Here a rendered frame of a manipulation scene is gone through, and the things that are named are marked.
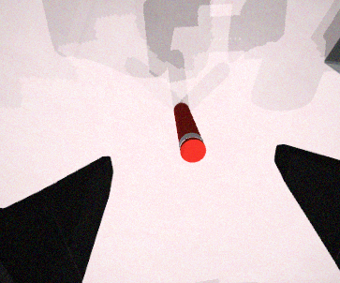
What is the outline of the red peg with white band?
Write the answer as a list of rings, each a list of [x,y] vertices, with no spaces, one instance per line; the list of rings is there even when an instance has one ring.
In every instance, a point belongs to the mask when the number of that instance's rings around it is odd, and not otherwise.
[[[181,102],[173,111],[182,158],[190,163],[202,160],[206,147],[189,107]]]

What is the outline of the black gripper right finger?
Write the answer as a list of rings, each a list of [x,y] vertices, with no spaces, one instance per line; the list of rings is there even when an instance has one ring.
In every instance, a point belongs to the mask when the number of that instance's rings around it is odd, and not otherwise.
[[[340,160],[278,144],[274,163],[340,271]]]

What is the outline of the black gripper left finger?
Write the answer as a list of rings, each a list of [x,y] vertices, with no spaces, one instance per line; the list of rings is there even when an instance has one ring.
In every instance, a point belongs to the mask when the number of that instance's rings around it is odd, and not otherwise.
[[[82,283],[113,175],[103,156],[0,208],[1,283]]]

